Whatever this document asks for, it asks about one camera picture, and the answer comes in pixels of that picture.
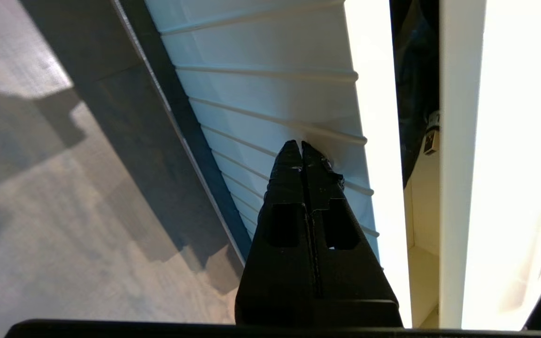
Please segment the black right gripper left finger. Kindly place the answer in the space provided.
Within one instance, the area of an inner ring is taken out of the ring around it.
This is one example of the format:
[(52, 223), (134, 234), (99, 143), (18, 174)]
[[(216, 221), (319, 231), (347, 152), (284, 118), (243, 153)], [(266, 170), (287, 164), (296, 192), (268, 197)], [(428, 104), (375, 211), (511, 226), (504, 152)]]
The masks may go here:
[(238, 288), (240, 325), (319, 327), (316, 217), (299, 144), (277, 154)]

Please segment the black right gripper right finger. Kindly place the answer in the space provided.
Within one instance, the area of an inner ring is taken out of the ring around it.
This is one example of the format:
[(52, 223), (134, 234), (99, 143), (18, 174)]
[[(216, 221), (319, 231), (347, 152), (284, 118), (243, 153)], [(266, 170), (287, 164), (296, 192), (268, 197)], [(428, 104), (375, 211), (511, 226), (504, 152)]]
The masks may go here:
[(399, 302), (344, 195), (344, 179), (302, 142), (315, 278), (314, 316), (341, 327), (401, 327)]

